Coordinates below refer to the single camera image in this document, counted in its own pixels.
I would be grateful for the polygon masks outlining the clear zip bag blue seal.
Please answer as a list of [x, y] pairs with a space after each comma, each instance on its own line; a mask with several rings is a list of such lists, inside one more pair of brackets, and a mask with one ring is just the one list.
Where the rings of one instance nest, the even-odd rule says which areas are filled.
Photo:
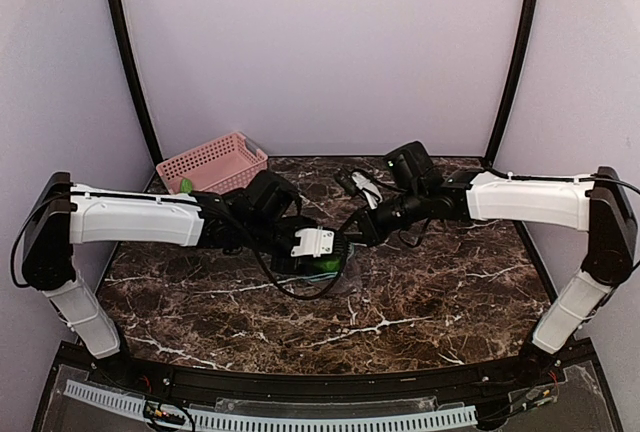
[[[319, 258], [300, 257], [282, 260], [280, 264], [273, 264], [276, 273], [288, 277], [295, 277], [303, 287], [305, 292], [299, 295], [310, 296], [319, 294], [323, 296], [339, 295], [352, 292], [362, 286], [359, 262], [356, 259], [357, 247], [350, 245], [347, 255], [341, 257], [339, 254], [323, 255]], [[314, 274], [310, 264], [314, 260], [320, 259], [340, 259], [341, 270], [336, 274]]]

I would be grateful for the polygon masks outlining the green fake vegetable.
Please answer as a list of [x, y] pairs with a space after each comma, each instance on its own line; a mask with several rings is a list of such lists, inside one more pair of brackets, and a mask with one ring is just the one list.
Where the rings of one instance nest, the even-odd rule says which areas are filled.
[[310, 267], [314, 270], [314, 274], [336, 274], [342, 268], [340, 259], [320, 259], [314, 260]]

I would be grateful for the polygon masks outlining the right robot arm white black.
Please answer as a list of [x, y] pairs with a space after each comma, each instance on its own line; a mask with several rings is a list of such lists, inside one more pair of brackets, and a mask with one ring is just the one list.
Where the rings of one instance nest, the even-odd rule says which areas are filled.
[[347, 194], [368, 202], [343, 226], [355, 243], [377, 246], [394, 232], [433, 220], [509, 220], [587, 233], [580, 267], [532, 330], [530, 348], [511, 362], [510, 376], [521, 386], [547, 372], [548, 356], [559, 352], [639, 266], [638, 221], [626, 195], [632, 187], [611, 167], [571, 177], [514, 175], [490, 167], [443, 176], [419, 141], [393, 150], [384, 161], [394, 180], [391, 198], [380, 193], [385, 183], [364, 170], [335, 176]]

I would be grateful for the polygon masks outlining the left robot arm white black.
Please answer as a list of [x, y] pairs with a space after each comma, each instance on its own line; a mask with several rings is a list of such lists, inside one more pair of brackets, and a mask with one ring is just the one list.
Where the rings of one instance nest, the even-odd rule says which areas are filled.
[[73, 263], [73, 248], [93, 242], [153, 242], [252, 252], [271, 284], [280, 274], [330, 273], [339, 280], [350, 245], [344, 233], [302, 213], [297, 188], [269, 170], [229, 192], [129, 193], [72, 182], [54, 173], [12, 245], [15, 287], [41, 292], [79, 336], [96, 367], [120, 388], [141, 379], [121, 329]]

